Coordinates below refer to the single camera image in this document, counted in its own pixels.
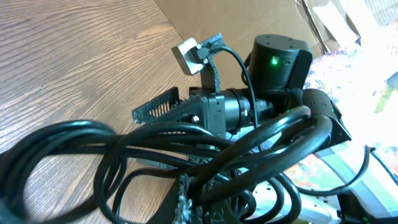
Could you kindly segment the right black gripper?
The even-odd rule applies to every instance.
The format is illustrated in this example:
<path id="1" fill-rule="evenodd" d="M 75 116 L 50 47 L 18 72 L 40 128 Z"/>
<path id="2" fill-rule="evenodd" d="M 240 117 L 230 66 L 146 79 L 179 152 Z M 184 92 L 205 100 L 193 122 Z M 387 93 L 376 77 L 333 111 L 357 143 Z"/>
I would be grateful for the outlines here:
<path id="1" fill-rule="evenodd" d="M 189 89 L 190 98 L 181 104 L 179 104 L 178 88 L 172 87 L 134 109 L 132 111 L 133 121 L 137 124 L 150 123 L 169 111 L 169 120 L 171 121 L 198 124 L 217 136 L 225 138 L 225 97 L 221 94 L 218 70 L 212 67 L 193 69 L 185 67 L 182 70 L 186 75 L 194 75 L 199 72 L 201 87 L 191 87 Z"/>

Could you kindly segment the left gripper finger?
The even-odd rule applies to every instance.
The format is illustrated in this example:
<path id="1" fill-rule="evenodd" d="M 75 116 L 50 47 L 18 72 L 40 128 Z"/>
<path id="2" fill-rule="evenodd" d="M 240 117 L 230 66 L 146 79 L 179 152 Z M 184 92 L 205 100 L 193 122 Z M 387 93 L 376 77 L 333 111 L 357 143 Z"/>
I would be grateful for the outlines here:
<path id="1" fill-rule="evenodd" d="M 188 188 L 188 175 L 178 176 L 155 213 L 155 224 L 218 223 L 203 207 L 194 207 Z"/>

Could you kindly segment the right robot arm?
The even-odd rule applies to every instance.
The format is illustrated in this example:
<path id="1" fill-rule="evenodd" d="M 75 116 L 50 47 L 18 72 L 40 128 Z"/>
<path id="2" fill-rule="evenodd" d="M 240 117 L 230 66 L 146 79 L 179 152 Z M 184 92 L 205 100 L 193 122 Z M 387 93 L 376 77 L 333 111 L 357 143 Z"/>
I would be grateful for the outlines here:
<path id="1" fill-rule="evenodd" d="M 351 140 L 339 109 L 321 90 L 305 89 L 312 63 L 306 42 L 263 34 L 241 67 L 244 89 L 222 90 L 214 57 L 231 52 L 221 34 L 187 39 L 172 52 L 201 86 L 182 100 L 171 88 L 132 112 L 134 146 L 163 168 L 130 173 L 174 184 L 151 223 L 396 223 L 397 178 L 376 172 L 374 149 L 364 147 L 359 171 L 330 190 L 304 189 L 285 171 L 312 154 L 332 153 Z"/>

